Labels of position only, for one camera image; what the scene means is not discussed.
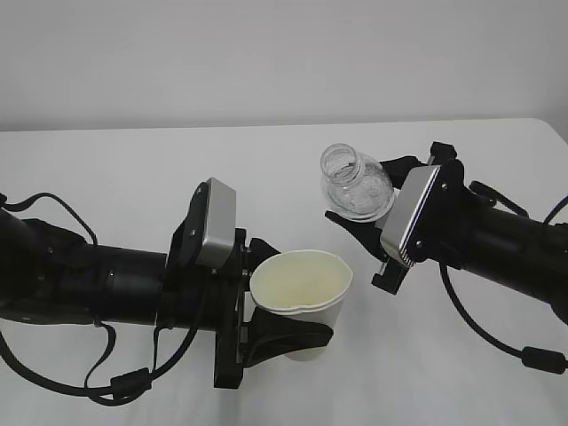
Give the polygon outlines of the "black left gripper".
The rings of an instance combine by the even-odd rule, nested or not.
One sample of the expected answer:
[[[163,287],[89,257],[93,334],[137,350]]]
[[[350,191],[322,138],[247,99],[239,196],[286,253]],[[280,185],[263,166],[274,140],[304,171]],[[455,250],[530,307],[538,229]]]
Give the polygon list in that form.
[[[215,333],[215,377],[242,377],[244,367],[279,356],[311,361],[323,354],[334,335],[330,326],[255,309],[250,321],[243,324],[241,360],[244,264],[252,274],[260,264],[280,253],[258,238],[252,238],[245,248],[245,240],[246,231],[238,228],[225,264],[211,267],[199,265],[194,259],[183,264],[181,251],[185,244],[181,241],[181,232],[174,233],[163,275],[156,327],[159,330],[186,328],[188,332],[174,354],[155,369],[157,377],[165,375],[184,357],[199,330]]]

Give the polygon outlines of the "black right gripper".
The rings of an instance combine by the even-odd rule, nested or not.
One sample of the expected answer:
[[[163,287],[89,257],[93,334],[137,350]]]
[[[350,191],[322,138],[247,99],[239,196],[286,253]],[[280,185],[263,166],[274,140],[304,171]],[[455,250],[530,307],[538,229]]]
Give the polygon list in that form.
[[[425,203],[418,219],[414,237],[411,238],[409,256],[414,264],[428,259],[438,249],[438,239],[444,222],[453,214],[458,204],[463,187],[464,167],[457,159],[457,152],[452,145],[434,142],[430,147],[430,157],[423,163],[415,156],[406,155],[397,159],[380,161],[383,174],[378,182],[380,188],[400,189],[409,172],[418,167],[439,165],[441,167],[436,183]],[[389,294],[396,294],[409,269],[390,258],[381,244],[381,235],[385,219],[374,222],[354,222],[341,217],[331,210],[325,212],[325,218],[342,227],[372,257],[383,262],[380,271],[372,279],[372,285]]]

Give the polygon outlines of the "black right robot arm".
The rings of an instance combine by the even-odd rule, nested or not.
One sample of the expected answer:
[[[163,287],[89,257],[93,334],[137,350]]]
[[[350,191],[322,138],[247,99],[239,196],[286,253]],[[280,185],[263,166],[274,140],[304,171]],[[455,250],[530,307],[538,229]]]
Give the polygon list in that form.
[[[567,225],[538,222],[480,182],[464,184],[453,146],[435,142],[428,162],[404,156],[382,164],[399,190],[386,220],[363,224],[325,216],[383,262],[372,279],[392,295],[428,259],[465,270],[549,304],[567,320]]]

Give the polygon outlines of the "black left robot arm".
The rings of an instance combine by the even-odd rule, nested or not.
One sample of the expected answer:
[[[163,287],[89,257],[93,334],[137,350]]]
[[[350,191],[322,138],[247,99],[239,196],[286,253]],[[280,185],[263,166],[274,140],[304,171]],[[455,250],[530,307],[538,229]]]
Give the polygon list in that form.
[[[109,247],[36,218],[21,219],[31,200],[1,205],[1,315],[35,325],[115,322],[183,328],[187,334],[163,365],[122,377],[147,384],[184,356],[199,330],[216,336],[215,384],[234,389],[245,368],[298,350],[322,348],[332,329],[255,309],[243,318],[249,274],[275,249],[248,239],[235,224],[236,197],[202,183],[168,253]]]

